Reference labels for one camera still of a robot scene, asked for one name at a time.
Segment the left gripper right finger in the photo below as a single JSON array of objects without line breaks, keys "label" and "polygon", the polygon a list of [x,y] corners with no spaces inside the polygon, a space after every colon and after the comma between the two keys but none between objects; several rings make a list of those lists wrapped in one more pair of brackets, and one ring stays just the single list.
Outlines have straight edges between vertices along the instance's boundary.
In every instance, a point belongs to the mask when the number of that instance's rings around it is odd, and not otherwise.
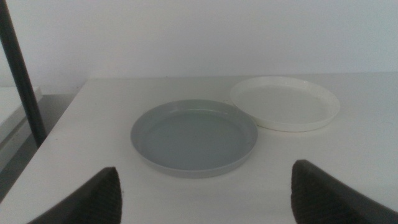
[{"label": "left gripper right finger", "polygon": [[397,212],[307,160],[292,167],[290,204],[297,223],[397,223]]}]

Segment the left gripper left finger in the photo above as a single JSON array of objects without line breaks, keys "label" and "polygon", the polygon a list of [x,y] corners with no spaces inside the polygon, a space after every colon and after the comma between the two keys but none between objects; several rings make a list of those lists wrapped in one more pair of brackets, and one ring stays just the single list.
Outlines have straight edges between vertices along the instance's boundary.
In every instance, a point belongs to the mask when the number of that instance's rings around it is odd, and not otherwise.
[{"label": "left gripper left finger", "polygon": [[105,167],[31,223],[121,223],[122,193],[115,167]]}]

